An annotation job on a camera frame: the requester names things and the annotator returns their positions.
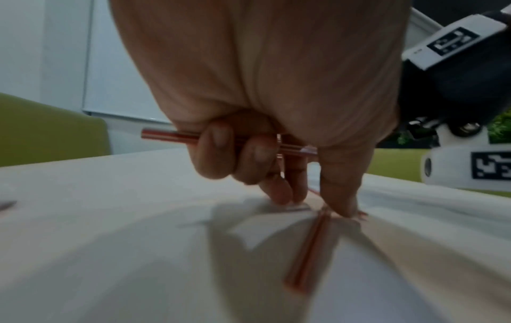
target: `table surface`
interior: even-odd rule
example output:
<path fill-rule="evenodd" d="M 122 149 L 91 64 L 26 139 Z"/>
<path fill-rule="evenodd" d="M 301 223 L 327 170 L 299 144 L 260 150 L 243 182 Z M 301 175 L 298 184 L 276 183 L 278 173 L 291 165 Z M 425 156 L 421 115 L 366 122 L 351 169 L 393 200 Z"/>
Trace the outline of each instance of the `table surface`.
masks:
<path fill-rule="evenodd" d="M 311 187 L 318 178 L 311 164 Z M 18 201 L 0 213 L 2 322 L 511 315 L 507 198 L 366 176 L 359 200 L 369 221 L 361 231 L 334 226 L 309 297 L 278 280 L 314 213 L 202 179 L 182 149 L 1 168 L 0 198 Z"/>

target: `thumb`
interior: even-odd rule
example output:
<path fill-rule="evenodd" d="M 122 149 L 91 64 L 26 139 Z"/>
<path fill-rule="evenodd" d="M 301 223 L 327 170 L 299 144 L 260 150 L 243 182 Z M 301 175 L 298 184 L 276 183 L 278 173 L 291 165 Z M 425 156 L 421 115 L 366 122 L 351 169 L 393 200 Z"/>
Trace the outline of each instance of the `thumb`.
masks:
<path fill-rule="evenodd" d="M 374 143 L 367 143 L 318 149 L 321 196 L 337 214 L 351 218 L 357 213 L 357 191 L 374 148 Z"/>

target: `hand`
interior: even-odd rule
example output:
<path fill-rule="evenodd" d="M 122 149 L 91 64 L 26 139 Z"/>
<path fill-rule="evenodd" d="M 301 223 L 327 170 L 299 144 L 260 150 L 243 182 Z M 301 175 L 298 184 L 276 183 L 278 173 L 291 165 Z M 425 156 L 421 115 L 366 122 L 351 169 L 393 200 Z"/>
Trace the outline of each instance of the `hand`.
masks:
<path fill-rule="evenodd" d="M 161 110 L 201 132 L 189 152 L 208 178 L 259 184 L 272 200 L 307 194 L 307 160 L 276 134 L 318 147 L 321 194 L 343 216 L 395 108 L 408 0 L 111 0 L 121 38 Z M 240 152 L 234 136 L 248 136 Z"/>

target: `green chair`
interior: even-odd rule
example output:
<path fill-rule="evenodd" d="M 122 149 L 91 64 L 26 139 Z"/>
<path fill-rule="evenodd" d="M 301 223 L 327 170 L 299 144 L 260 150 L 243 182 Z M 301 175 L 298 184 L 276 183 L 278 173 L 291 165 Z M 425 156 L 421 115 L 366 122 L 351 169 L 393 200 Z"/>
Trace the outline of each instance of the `green chair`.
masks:
<path fill-rule="evenodd" d="M 0 94 L 0 167 L 109 154 L 104 120 Z"/>
<path fill-rule="evenodd" d="M 367 173 L 421 182 L 421 157 L 427 151 L 426 149 L 377 149 Z M 511 197 L 511 192 L 471 191 Z"/>

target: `robotic arm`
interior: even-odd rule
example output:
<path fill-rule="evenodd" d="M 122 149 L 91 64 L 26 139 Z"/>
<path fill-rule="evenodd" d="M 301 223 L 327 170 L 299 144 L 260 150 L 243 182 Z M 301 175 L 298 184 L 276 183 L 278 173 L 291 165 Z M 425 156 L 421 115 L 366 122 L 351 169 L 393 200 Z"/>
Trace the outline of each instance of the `robotic arm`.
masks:
<path fill-rule="evenodd" d="M 401 131 L 436 133 L 422 181 L 511 192 L 511 144 L 485 127 L 511 107 L 511 5 L 452 23 L 403 54 Z"/>

